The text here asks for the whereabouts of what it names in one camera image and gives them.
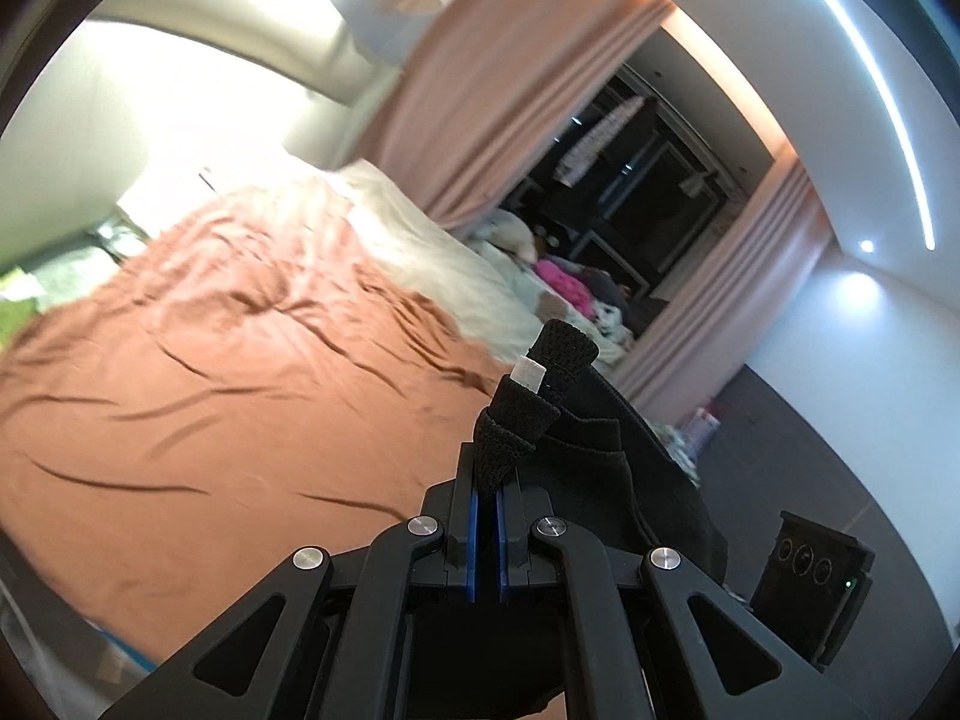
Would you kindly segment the left pink curtain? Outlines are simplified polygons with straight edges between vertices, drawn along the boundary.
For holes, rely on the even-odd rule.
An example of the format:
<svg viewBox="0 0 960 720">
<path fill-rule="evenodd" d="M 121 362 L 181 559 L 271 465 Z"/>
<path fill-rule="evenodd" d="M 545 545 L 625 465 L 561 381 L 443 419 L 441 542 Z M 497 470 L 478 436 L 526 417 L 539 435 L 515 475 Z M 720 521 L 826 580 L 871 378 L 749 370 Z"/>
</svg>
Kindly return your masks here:
<svg viewBox="0 0 960 720">
<path fill-rule="evenodd" d="M 438 226 L 498 205 L 672 0 L 454 0 L 355 149 Z"/>
</svg>

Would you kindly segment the white bedside nightstand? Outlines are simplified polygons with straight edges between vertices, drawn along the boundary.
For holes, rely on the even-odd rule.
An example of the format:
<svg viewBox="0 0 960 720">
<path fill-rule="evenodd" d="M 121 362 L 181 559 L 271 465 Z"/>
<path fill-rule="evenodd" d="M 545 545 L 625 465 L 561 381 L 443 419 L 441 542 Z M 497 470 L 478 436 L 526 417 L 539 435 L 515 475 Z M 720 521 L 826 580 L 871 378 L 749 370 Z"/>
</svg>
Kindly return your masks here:
<svg viewBox="0 0 960 720">
<path fill-rule="evenodd" d="M 685 436 L 677 427 L 662 424 L 662 422 L 649 421 L 649 427 L 664 447 L 670 460 L 686 474 L 686 477 L 692 481 L 693 486 L 698 488 L 701 484 L 700 473 L 698 473 L 695 456 L 686 445 Z"/>
</svg>

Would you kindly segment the right pink curtain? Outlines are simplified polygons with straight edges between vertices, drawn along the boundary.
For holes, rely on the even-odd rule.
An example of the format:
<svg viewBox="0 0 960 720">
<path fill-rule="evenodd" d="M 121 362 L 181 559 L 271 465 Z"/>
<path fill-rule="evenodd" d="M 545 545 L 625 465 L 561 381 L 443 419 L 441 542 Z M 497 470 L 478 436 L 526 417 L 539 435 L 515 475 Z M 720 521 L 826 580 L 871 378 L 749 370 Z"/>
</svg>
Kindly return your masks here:
<svg viewBox="0 0 960 720">
<path fill-rule="evenodd" d="M 677 424 L 742 369 L 832 242 L 811 177 L 783 151 L 731 229 L 615 367 L 641 416 Z"/>
</svg>

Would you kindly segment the cream padded headboard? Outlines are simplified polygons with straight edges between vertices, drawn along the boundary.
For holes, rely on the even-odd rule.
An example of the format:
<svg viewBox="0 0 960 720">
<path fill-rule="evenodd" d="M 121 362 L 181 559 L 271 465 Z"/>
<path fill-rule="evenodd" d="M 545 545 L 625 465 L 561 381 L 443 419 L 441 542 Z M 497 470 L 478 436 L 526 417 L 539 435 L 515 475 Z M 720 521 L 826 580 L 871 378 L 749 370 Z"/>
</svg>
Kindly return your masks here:
<svg viewBox="0 0 960 720">
<path fill-rule="evenodd" d="M 231 247 L 274 241 L 313 224 L 324 197 L 313 166 L 286 153 L 258 160 L 149 166 L 117 200 L 94 237 L 116 259 L 143 254 L 185 227 L 212 232 Z"/>
</svg>

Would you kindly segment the brown bed blanket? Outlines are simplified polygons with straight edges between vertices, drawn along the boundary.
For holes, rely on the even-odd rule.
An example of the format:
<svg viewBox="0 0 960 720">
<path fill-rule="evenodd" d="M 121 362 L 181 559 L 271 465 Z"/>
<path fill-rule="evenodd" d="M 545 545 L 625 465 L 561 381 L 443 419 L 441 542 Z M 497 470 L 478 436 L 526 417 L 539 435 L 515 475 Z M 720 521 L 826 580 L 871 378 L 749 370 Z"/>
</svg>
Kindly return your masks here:
<svg viewBox="0 0 960 720">
<path fill-rule="evenodd" d="M 149 660 L 301 546 L 415 514 L 500 380 L 348 215 L 325 187 L 220 197 L 3 355 L 3 532 Z"/>
</svg>

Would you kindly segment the pink white striped bag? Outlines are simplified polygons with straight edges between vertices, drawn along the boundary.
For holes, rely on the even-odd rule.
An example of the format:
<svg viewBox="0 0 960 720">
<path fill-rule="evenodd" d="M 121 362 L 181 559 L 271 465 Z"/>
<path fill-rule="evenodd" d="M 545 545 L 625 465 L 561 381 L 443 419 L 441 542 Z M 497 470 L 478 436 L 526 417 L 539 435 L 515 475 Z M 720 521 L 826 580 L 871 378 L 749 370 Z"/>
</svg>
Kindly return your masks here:
<svg viewBox="0 0 960 720">
<path fill-rule="evenodd" d="M 693 442 L 709 442 L 711 437 L 721 427 L 724 416 L 724 406 L 718 400 L 711 398 L 693 411 L 686 432 Z"/>
</svg>

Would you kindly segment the pink curtain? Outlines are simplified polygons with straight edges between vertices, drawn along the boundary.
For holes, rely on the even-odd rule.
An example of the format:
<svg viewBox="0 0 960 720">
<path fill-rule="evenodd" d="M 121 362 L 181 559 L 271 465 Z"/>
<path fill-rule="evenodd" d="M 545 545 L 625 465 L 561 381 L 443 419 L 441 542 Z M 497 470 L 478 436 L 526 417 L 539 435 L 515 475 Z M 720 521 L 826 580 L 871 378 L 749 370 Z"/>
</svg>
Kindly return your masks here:
<svg viewBox="0 0 960 720">
<path fill-rule="evenodd" d="M 454 0 L 355 149 L 438 226 L 498 205 L 672 0 Z"/>
<path fill-rule="evenodd" d="M 641 416 L 677 424 L 742 369 L 832 242 L 811 177 L 783 151 L 731 229 L 615 367 Z"/>
</svg>

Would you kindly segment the black sleeveless shirt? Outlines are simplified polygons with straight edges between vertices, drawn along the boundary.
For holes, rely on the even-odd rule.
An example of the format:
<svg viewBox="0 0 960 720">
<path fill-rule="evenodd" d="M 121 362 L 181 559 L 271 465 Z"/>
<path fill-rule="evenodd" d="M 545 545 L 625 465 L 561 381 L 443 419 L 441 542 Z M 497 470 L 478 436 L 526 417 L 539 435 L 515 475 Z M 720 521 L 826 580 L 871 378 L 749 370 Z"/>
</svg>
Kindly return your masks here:
<svg viewBox="0 0 960 720">
<path fill-rule="evenodd" d="M 715 582 L 726 578 L 727 539 L 695 483 L 656 434 L 594 367 L 599 348 L 562 320 L 545 323 L 524 359 L 534 382 L 501 377 L 473 428 L 473 483 L 493 493 L 537 486 L 558 517 L 615 550 L 674 548 Z"/>
</svg>

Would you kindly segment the black and white plush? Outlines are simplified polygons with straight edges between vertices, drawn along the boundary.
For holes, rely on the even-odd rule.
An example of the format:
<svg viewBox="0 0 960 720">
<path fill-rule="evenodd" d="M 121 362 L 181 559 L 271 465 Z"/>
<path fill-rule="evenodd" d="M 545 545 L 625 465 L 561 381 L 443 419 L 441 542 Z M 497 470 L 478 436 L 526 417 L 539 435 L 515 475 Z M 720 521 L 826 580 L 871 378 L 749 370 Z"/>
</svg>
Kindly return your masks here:
<svg viewBox="0 0 960 720">
<path fill-rule="evenodd" d="M 623 323 L 622 311 L 607 302 L 594 302 L 594 325 L 610 343 L 626 346 L 633 343 L 633 333 Z"/>
</svg>

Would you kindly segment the pink cloth on bed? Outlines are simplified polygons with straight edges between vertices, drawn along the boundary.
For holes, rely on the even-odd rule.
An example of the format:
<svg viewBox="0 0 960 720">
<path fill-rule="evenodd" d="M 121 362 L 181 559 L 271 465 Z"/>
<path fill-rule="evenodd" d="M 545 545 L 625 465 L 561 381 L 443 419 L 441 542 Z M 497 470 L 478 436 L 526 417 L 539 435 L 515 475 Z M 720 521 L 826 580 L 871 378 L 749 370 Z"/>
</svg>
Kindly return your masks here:
<svg viewBox="0 0 960 720">
<path fill-rule="evenodd" d="M 578 278 L 574 278 L 573 275 L 566 273 L 556 263 L 547 259 L 539 260 L 534 265 L 534 271 L 540 280 L 547 283 L 553 291 L 556 291 L 565 301 L 573 305 L 579 314 L 583 314 L 589 320 L 596 317 L 592 294 Z"/>
</svg>

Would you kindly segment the white plush toy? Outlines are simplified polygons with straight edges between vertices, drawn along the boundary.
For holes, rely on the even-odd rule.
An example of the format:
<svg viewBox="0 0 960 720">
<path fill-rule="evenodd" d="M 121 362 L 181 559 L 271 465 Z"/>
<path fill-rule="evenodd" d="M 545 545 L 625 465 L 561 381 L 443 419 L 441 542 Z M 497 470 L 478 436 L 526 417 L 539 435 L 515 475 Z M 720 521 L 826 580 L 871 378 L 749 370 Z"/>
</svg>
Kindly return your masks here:
<svg viewBox="0 0 960 720">
<path fill-rule="evenodd" d="M 491 210 L 470 233 L 469 241 L 488 242 L 496 249 L 527 263 L 535 263 L 539 257 L 534 232 L 519 216 L 503 208 Z"/>
</svg>

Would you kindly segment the green tissue pack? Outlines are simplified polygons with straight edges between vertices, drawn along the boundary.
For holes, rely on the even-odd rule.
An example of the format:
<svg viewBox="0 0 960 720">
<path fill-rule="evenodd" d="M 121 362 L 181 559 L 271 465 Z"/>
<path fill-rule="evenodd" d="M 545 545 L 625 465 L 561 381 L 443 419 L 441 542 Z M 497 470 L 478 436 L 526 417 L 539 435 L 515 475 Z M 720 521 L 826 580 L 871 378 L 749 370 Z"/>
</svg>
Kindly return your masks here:
<svg viewBox="0 0 960 720">
<path fill-rule="evenodd" d="M 46 312 L 49 294 L 36 275 L 21 268 L 7 271 L 0 288 L 0 344 L 8 348 L 21 330 Z"/>
</svg>

